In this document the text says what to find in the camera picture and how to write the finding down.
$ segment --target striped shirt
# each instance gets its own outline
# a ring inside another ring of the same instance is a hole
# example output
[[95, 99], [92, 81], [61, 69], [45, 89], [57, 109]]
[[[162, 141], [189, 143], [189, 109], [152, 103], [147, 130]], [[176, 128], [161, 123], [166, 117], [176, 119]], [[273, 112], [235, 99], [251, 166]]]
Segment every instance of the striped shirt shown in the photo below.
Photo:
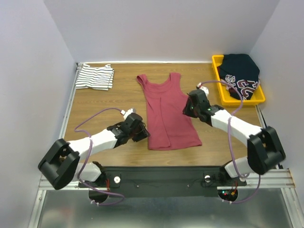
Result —
[[76, 89], [109, 90], [113, 86], [114, 70], [111, 64], [104, 67], [91, 67], [83, 64], [76, 80]]

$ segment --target gray wall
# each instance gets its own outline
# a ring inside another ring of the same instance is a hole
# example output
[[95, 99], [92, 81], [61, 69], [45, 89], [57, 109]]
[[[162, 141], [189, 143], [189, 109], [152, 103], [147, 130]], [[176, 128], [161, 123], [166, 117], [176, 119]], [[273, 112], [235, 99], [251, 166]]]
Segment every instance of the gray wall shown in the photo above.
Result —
[[25, 228], [75, 61], [41, 0], [2, 0], [0, 28], [0, 227]]
[[304, 208], [304, 1], [281, 0], [251, 56], [261, 70], [266, 123], [275, 127]]
[[78, 62], [249, 53], [278, 0], [44, 0]]

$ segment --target yellow plastic bin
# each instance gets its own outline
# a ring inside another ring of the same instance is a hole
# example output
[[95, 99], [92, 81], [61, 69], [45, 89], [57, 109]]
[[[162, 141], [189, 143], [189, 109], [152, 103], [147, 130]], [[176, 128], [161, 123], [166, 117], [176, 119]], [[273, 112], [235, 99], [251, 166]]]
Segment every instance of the yellow plastic bin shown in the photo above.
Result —
[[[220, 80], [219, 78], [219, 72], [217, 67], [220, 66], [223, 62], [223, 55], [220, 56], [212, 56], [212, 68], [214, 70], [214, 74], [216, 77], [216, 80]], [[217, 83], [218, 91], [219, 91], [219, 97], [221, 100], [221, 103], [223, 106], [231, 105], [231, 106], [239, 106], [241, 101], [237, 100], [230, 96], [229, 91], [226, 89], [225, 85], [222, 85], [221, 83]], [[255, 90], [250, 100], [244, 100], [243, 105], [257, 105], [259, 103], [262, 103], [265, 101], [265, 96], [262, 90], [261, 85]]]

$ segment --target wooden tabletop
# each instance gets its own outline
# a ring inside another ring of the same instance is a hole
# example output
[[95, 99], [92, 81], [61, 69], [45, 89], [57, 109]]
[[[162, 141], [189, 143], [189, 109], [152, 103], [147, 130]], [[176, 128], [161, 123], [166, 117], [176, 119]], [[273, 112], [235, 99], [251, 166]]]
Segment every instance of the wooden tabletop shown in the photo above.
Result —
[[[93, 89], [78, 89], [72, 105], [67, 124], [65, 140], [77, 140], [86, 137], [84, 133], [75, 133], [74, 128], [108, 107], [118, 107], [128, 110], [134, 107], [145, 123], [147, 123], [146, 101], [141, 86], [136, 82], [136, 76], [146, 74], [152, 83], [163, 83], [170, 72], [181, 73], [181, 90], [188, 93], [195, 89], [198, 82], [214, 80], [211, 64], [111, 64], [114, 73], [113, 88], [109, 91]], [[208, 99], [211, 105], [221, 105], [219, 92], [215, 84], [206, 85], [209, 89]], [[235, 108], [226, 108], [232, 112]], [[259, 125], [260, 122], [255, 107], [244, 107], [237, 115], [244, 121]], [[83, 129], [96, 134], [104, 128], [122, 121], [116, 110], [106, 111], [83, 125]], [[202, 146], [173, 151], [148, 150], [147, 140], [133, 142], [115, 149], [102, 151], [90, 157], [104, 166], [195, 166], [222, 165], [231, 160], [228, 148], [227, 133], [210, 127], [198, 119], [192, 119], [203, 143]], [[232, 140], [236, 158], [246, 156], [246, 147], [236, 139]]]

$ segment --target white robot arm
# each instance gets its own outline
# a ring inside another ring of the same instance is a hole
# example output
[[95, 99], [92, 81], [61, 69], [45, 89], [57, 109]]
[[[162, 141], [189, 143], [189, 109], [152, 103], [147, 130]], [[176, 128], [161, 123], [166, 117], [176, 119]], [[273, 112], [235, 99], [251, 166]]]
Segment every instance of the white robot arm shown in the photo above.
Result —
[[[228, 132], [231, 115], [218, 105], [210, 105], [207, 95], [208, 90], [205, 87], [191, 91], [183, 113]], [[134, 109], [121, 113], [123, 122], [91, 136], [93, 147], [90, 155], [125, 144], [130, 138], [137, 142], [150, 136], [143, 119]], [[220, 167], [220, 172], [225, 173], [227, 179], [253, 172], [262, 175], [285, 159], [280, 140], [272, 127], [263, 129], [232, 117], [230, 134], [247, 146], [247, 156], [234, 160], [232, 154], [233, 161]], [[92, 162], [86, 164], [79, 177], [83, 166], [79, 161], [87, 158], [89, 144], [89, 137], [69, 142], [59, 139], [49, 149], [38, 168], [56, 190], [79, 178], [94, 182], [101, 176], [102, 166]]]
[[[207, 99], [208, 94], [208, 89], [198, 84], [197, 89], [188, 94], [189, 98], [183, 113], [228, 132], [247, 147], [246, 157], [236, 159], [223, 166], [230, 178], [253, 172], [262, 175], [285, 159], [285, 152], [274, 128], [269, 126], [263, 129], [235, 116], [232, 117], [222, 107], [210, 105]], [[231, 131], [228, 130], [229, 119], [231, 119]]]
[[[150, 136], [142, 122], [143, 119], [135, 113], [134, 109], [129, 109], [127, 112], [122, 110], [121, 114], [124, 117], [123, 122], [109, 126], [91, 136], [93, 146], [90, 155], [126, 144], [129, 139], [138, 142]], [[58, 139], [54, 142], [38, 165], [39, 170], [54, 189], [61, 189], [69, 182], [78, 180], [80, 169], [83, 166], [79, 161], [87, 158], [89, 144], [89, 137], [69, 142]], [[80, 178], [84, 181], [94, 182], [101, 173], [99, 163], [87, 163]]]

